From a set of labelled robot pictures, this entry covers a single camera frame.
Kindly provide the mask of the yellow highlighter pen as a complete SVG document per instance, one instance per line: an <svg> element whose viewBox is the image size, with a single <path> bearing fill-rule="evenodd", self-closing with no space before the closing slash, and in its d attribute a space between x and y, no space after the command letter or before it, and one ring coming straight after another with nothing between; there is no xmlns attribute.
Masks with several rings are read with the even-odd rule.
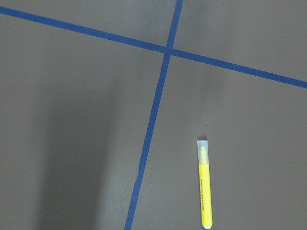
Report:
<svg viewBox="0 0 307 230"><path fill-rule="evenodd" d="M213 226L208 140L197 140L201 224L206 230Z"/></svg>

